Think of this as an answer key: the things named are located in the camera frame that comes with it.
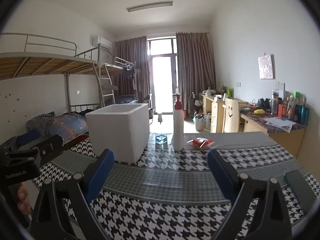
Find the person left hand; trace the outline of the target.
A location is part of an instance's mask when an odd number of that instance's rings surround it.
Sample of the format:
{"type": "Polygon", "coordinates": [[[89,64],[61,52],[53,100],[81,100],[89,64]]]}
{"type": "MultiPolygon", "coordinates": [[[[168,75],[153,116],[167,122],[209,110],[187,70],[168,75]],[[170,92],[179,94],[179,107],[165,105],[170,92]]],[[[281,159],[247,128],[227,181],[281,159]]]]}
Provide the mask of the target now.
{"type": "Polygon", "coordinates": [[[29,200],[29,192],[25,183],[20,183],[17,191],[18,204],[17,207],[24,215],[28,216],[31,214],[31,206],[29,200]]]}

